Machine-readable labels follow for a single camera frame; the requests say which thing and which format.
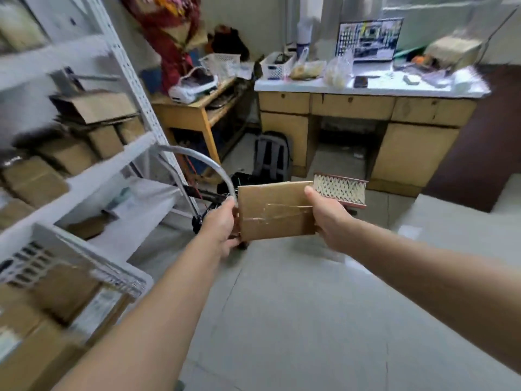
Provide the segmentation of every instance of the woven mesh sample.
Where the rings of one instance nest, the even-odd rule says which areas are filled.
[[[324,197],[365,205],[366,181],[315,174],[313,187]]]

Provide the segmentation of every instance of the gray backpack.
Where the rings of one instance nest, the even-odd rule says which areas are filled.
[[[289,181],[291,179],[292,143],[284,134],[268,131],[255,141],[255,157],[252,175],[262,183]]]

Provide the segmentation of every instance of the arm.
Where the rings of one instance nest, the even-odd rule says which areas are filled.
[[[219,261],[239,243],[234,200],[205,218],[199,234],[150,293],[56,386],[55,391],[171,391]]]
[[[521,272],[429,247],[349,216],[306,187],[330,248],[343,252],[459,335],[521,374]]]

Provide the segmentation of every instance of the white metal shelving unit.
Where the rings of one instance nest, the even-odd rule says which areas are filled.
[[[75,247],[75,250],[90,253],[99,260],[112,263],[115,269],[124,269],[134,273],[138,278],[146,279],[150,284],[151,277],[127,264],[126,261],[172,210],[176,201],[181,197],[179,188],[145,178],[130,178],[128,183],[138,198],[139,205],[129,211],[124,219],[110,223],[101,235],[89,242],[54,225],[137,157],[143,154],[147,157],[148,152],[153,152],[158,144],[168,145],[159,121],[104,5],[101,0],[84,0],[84,3],[88,9],[88,15],[96,23],[101,33],[50,44],[30,52],[0,57],[0,90],[21,85],[43,74],[60,71],[81,59],[112,54],[132,89],[148,132],[133,143],[126,145],[125,150],[113,158],[92,166],[78,176],[69,178],[70,191],[67,194],[36,210],[1,233],[0,262],[8,258],[15,258],[16,262],[16,253],[34,239],[36,231],[36,235],[39,233],[46,236],[45,240],[52,240],[49,236],[54,236],[57,241],[66,242],[69,246]],[[177,176],[175,176],[177,184],[186,184],[173,154],[164,152],[163,155],[168,164],[177,172]]]

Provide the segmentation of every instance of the smartphone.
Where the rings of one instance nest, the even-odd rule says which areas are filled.
[[[353,84],[354,87],[367,87],[367,77],[364,75],[357,75],[355,77],[355,82]]]

